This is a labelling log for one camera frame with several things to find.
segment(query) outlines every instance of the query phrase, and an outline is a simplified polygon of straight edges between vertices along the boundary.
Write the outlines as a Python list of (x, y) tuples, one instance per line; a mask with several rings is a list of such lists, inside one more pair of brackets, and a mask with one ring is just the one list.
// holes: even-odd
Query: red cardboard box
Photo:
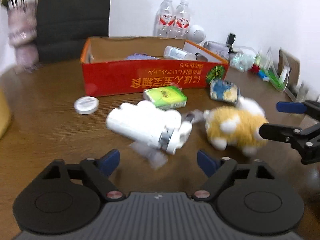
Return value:
[[(197, 59), (204, 61), (164, 59), (166, 46), (198, 53)], [(124, 60), (134, 53), (146, 53), (162, 60)], [(94, 97), (137, 93), (171, 84), (203, 88), (211, 79), (224, 79), (229, 67), (227, 60), (191, 41), (156, 37), (89, 38), (81, 64), (85, 92)]]

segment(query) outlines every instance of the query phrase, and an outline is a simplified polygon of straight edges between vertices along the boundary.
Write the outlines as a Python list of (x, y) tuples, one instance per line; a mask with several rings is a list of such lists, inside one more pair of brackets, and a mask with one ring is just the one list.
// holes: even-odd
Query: green box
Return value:
[(143, 98), (157, 108), (167, 110), (186, 106), (188, 98), (175, 86), (151, 88), (143, 91)]

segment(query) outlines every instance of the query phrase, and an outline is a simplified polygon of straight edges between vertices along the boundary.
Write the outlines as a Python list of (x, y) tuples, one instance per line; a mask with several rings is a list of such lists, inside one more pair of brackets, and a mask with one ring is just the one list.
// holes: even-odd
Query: blue and beige package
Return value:
[(210, 84), (210, 97), (213, 100), (236, 104), (239, 93), (239, 88), (235, 84), (225, 80), (212, 80)]

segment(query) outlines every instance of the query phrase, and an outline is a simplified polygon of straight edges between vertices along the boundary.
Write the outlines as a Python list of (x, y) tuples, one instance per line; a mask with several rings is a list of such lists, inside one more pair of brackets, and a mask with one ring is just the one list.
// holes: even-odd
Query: brown table surface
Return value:
[[(12, 215), (15, 197), (52, 160), (62, 158), (66, 163), (78, 163), (84, 158), (99, 158), (113, 148), (121, 153), (120, 165), (110, 180), (126, 194), (130, 191), (185, 191), (191, 194), (206, 181), (197, 166), (196, 153), (205, 149), (215, 157), (229, 156), (238, 162), (250, 160), (233, 147), (219, 152), (208, 143), (204, 124), (193, 126), (191, 135), (182, 149), (157, 171), (149, 166), (128, 146), (132, 141), (106, 129), (107, 114), (123, 102), (138, 103), (141, 93), (101, 97), (97, 112), (77, 114), (73, 103), (84, 96), (81, 66), (78, 61), (68, 61), (45, 66), (32, 74), (18, 76), (9, 71), (1, 78), (13, 122), (0, 140), (0, 230), (1, 239), (11, 239), (19, 228)], [(230, 69), (227, 80), (240, 88), (241, 94), (259, 102), (271, 123), (298, 126), (301, 117), (276, 111), (276, 102), (287, 100), (284, 93), (276, 91), (269, 83), (249, 73)], [(223, 103), (213, 101), (205, 89), (185, 89), (188, 97), (185, 113), (194, 109), (212, 109)], [(280, 176), (297, 185), (306, 167), (300, 163), (299, 154), (289, 145), (269, 142), (257, 157), (266, 161)], [(306, 201), (306, 210), (298, 233), (305, 239), (320, 239), (320, 205)]]

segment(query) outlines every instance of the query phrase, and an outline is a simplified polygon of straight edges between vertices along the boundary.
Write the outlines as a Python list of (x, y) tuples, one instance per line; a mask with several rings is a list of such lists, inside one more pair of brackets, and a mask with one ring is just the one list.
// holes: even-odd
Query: round container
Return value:
[(94, 97), (82, 97), (74, 103), (74, 108), (79, 114), (92, 114), (99, 107), (99, 100)]
[(176, 47), (167, 46), (164, 49), (163, 57), (177, 60), (196, 60), (197, 56)]

